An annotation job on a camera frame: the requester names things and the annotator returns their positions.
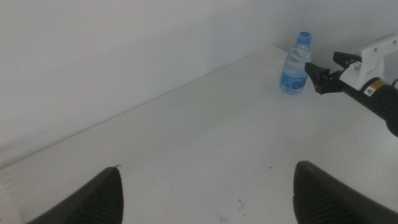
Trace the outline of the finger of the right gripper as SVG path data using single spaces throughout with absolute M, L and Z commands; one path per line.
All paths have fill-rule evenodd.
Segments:
M 333 61 L 344 69 L 347 69 L 355 62 L 362 62 L 362 58 L 356 54 L 348 54 L 343 52 L 334 52 Z
M 315 91 L 319 94 L 326 93 L 330 69 L 321 68 L 311 62 L 307 62 L 305 64 L 305 71 L 310 77 L 314 85 Z

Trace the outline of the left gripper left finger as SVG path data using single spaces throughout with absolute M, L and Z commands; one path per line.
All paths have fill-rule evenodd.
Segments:
M 117 167 L 107 167 L 59 204 L 32 220 L 36 224 L 122 224 L 123 184 Z

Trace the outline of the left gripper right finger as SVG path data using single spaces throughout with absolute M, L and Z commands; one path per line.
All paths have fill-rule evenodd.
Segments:
M 300 161 L 295 166 L 293 189 L 293 208 L 298 223 L 397 224 L 397 212 L 309 161 Z

